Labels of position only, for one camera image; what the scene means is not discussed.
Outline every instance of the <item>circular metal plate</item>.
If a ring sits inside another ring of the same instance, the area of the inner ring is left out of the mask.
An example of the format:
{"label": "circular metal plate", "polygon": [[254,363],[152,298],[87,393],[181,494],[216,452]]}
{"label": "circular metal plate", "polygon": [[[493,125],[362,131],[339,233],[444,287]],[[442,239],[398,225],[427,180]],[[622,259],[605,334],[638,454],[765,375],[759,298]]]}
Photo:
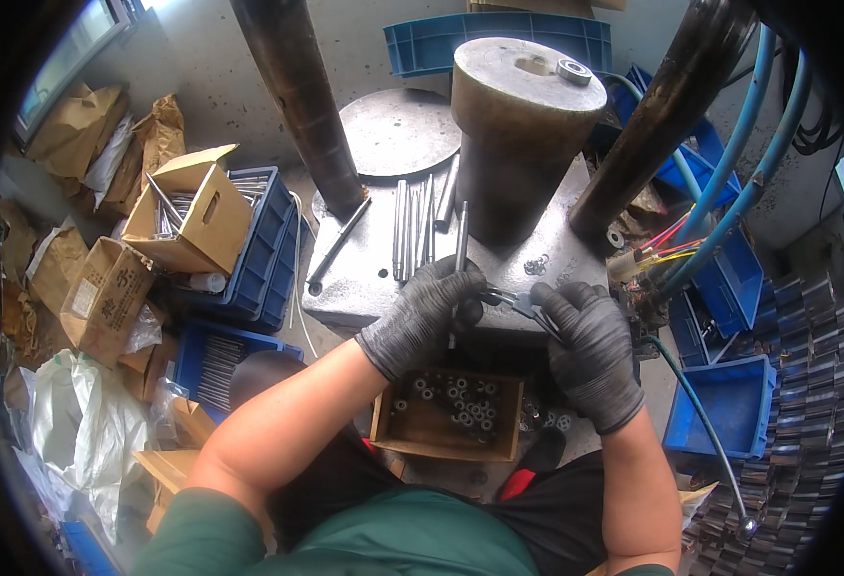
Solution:
{"label": "circular metal plate", "polygon": [[382,90],[339,115],[359,174],[401,176],[431,168],[461,147],[451,101],[416,88]]}

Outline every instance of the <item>forearm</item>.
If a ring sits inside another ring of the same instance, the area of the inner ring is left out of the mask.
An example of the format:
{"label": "forearm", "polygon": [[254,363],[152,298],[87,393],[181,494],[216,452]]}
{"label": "forearm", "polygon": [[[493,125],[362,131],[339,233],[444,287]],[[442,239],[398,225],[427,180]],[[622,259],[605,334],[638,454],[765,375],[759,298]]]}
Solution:
{"label": "forearm", "polygon": [[268,492],[300,474],[386,385],[348,340],[233,412],[202,448],[186,486],[219,490],[260,510]]}
{"label": "forearm", "polygon": [[602,436],[602,532],[608,573],[657,563],[676,571],[681,506],[672,470],[646,407],[622,429]]}

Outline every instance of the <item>concrete floor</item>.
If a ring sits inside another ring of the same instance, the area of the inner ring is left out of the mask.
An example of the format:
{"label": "concrete floor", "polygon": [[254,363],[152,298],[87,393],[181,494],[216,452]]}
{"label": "concrete floor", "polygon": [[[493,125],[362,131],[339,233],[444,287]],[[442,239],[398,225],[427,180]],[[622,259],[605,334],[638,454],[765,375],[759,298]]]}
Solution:
{"label": "concrete floor", "polygon": [[[302,166],[285,169],[282,171],[282,175],[288,189],[301,197],[306,212],[305,216],[315,231],[317,223],[310,212],[310,205],[316,187],[313,185],[310,175]],[[299,280],[296,283],[297,289],[301,289],[303,286],[301,279],[306,277],[310,257],[313,253],[313,238],[303,239],[302,242],[303,250],[301,252],[301,266],[298,271]],[[294,315],[294,323],[290,327],[292,314]],[[343,342],[343,339],[307,314],[303,314],[303,319],[318,356],[324,355]],[[307,339],[304,337],[300,317],[297,315],[294,306],[289,306],[285,325],[276,336],[288,344],[301,347],[304,350],[304,361],[306,363],[311,364],[316,360],[310,351]],[[672,334],[667,328],[660,330],[659,338],[670,352],[677,355],[675,340],[673,340]],[[672,398],[675,394],[675,385],[677,384],[675,375],[672,374],[665,360],[656,359],[646,360],[639,364],[639,377],[642,388],[646,392],[646,406],[650,411],[656,432],[661,438],[665,432],[668,414],[672,407]],[[567,411],[554,411],[557,414],[567,413]],[[566,432],[567,448],[563,455],[563,464],[601,448],[600,439],[594,432],[591,422],[587,419],[576,418],[575,414],[570,413],[570,415],[572,416],[572,426]],[[370,425],[370,409],[357,415],[355,423],[360,432],[367,433]],[[522,432],[520,434],[519,458],[533,442],[533,436],[535,436],[533,433]],[[405,461],[403,479],[406,482],[440,487],[480,501],[491,501],[496,490],[508,478],[508,474],[514,467],[513,464],[463,463],[417,456],[407,457],[388,451],[382,452],[388,463],[395,458]],[[485,472],[485,482],[481,472]]]}

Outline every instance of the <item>steel cylinder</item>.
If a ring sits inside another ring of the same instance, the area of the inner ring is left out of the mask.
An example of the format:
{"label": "steel cylinder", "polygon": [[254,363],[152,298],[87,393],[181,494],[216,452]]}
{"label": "steel cylinder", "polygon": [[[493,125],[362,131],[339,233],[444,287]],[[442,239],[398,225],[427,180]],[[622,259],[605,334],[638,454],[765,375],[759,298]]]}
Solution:
{"label": "steel cylinder", "polygon": [[569,226],[577,236],[600,238],[652,179],[716,98],[757,22],[747,2],[690,4],[646,94],[569,210]]}
{"label": "steel cylinder", "polygon": [[470,235],[486,245],[531,235],[607,103],[597,77],[582,68],[566,79],[560,60],[571,59],[508,38],[454,52],[451,113],[463,132],[454,210],[468,202]]}
{"label": "steel cylinder", "polygon": [[231,0],[230,4],[326,207],[347,221],[363,200],[361,181],[306,0]]}

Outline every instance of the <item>pliers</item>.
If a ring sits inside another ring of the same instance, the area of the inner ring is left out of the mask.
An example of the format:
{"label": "pliers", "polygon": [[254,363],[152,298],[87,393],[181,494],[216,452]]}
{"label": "pliers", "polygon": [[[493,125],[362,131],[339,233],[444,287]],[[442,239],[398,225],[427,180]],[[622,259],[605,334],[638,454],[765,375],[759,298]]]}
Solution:
{"label": "pliers", "polygon": [[479,298],[489,306],[498,306],[505,302],[508,306],[511,306],[512,310],[518,312],[525,318],[530,318],[535,321],[537,325],[551,335],[554,340],[563,344],[563,339],[559,337],[559,332],[556,331],[554,325],[541,314],[537,313],[537,311],[533,308],[533,304],[531,303],[531,294],[527,292],[509,292],[508,290],[503,290],[502,288],[488,284],[486,285],[485,292],[481,293]]}

